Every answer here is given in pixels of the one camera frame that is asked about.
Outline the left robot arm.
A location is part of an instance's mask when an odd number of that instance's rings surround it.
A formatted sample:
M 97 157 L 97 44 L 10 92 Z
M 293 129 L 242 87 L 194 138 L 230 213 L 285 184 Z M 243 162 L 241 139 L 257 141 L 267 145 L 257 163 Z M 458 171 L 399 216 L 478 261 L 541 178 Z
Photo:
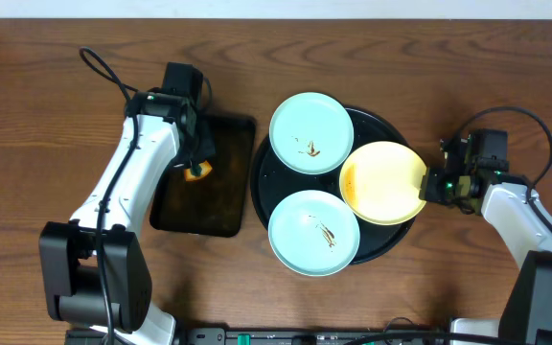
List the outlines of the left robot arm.
M 171 344 L 175 319 L 151 300 L 139 237 L 166 169 L 198 146 L 201 96 L 157 88 L 126 104 L 121 139 L 99 182 L 66 222 L 38 240 L 46 308 L 56 321 L 101 332 L 107 343 Z

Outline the yellow plate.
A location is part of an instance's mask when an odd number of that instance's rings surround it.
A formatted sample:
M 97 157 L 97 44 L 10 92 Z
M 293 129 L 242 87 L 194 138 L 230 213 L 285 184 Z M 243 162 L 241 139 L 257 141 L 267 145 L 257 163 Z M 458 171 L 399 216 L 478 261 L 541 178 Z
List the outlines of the yellow plate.
M 372 142 L 345 160 L 339 190 L 359 218 L 376 225 L 400 224 L 426 206 L 420 198 L 426 170 L 413 149 L 395 142 Z

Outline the yellow green scrub sponge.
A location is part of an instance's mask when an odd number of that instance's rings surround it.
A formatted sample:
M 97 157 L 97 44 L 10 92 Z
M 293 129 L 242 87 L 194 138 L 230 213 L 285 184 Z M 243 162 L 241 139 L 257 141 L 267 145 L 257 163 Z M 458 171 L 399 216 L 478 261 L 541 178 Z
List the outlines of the yellow green scrub sponge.
M 189 168 L 184 170 L 184 179 L 187 182 L 198 181 L 206 177 L 212 169 L 213 168 L 208 161 L 192 164 Z

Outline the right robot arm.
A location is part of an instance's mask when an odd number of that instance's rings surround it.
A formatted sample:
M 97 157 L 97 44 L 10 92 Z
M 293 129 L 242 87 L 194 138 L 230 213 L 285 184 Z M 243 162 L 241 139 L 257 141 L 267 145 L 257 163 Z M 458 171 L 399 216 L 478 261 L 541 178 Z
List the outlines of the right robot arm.
M 489 134 L 441 144 L 442 168 L 426 171 L 420 198 L 478 215 L 498 233 L 519 274 L 497 319 L 456 318 L 452 344 L 482 337 L 516 344 L 552 344 L 552 217 L 532 182 L 508 172 L 507 143 Z

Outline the light blue plate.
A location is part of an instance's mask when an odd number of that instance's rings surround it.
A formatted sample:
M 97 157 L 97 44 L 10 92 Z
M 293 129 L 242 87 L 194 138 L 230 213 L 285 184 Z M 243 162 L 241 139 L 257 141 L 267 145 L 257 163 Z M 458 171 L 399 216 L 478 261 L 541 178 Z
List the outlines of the light blue plate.
M 317 92 L 284 100 L 270 120 L 268 138 L 279 160 L 304 174 L 328 173 L 350 154 L 355 131 L 345 107 Z
M 340 198 L 306 190 L 285 197 L 268 221 L 268 239 L 279 261 L 311 277 L 333 275 L 348 266 L 360 245 L 353 211 Z

